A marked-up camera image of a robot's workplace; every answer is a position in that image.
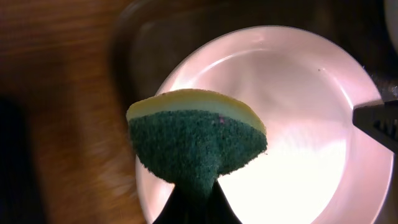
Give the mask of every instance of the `round plate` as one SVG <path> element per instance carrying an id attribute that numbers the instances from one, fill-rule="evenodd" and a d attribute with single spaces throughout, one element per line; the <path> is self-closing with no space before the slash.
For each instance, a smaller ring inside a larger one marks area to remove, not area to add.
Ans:
<path id="1" fill-rule="evenodd" d="M 382 103 L 343 49 L 300 29 L 253 27 L 224 35 L 183 61 L 158 94 L 218 91 L 248 104 L 267 127 L 266 153 L 219 182 L 243 223 L 373 223 L 393 153 L 352 125 L 357 105 Z M 137 159 L 148 223 L 173 185 Z"/>

